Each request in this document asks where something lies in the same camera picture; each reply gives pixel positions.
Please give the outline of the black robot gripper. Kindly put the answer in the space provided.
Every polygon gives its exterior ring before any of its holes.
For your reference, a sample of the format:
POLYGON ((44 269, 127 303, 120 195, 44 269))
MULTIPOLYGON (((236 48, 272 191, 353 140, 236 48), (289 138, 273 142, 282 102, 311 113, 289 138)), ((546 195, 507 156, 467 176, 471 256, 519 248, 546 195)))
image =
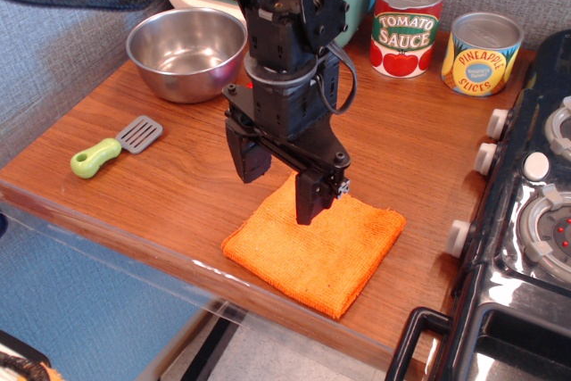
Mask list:
POLYGON ((339 58, 332 52, 312 56, 299 70, 272 70, 251 55, 244 69, 253 88, 229 85, 223 95, 228 149, 236 173, 250 184, 278 158, 295 176, 296 220, 309 226, 335 198, 349 190, 344 172, 350 155, 333 133, 339 58))

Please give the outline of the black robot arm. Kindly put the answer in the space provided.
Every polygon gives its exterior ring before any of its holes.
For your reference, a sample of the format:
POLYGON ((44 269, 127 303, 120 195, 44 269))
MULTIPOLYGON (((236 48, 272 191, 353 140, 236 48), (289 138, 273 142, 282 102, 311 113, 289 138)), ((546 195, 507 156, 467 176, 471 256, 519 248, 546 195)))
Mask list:
POLYGON ((252 84, 229 85, 226 131, 245 183, 273 159, 295 173, 297 222, 308 225, 345 194, 351 158, 330 121, 353 96, 338 97, 339 69, 351 60, 336 43, 347 27, 344 0, 236 0, 245 18, 252 84))

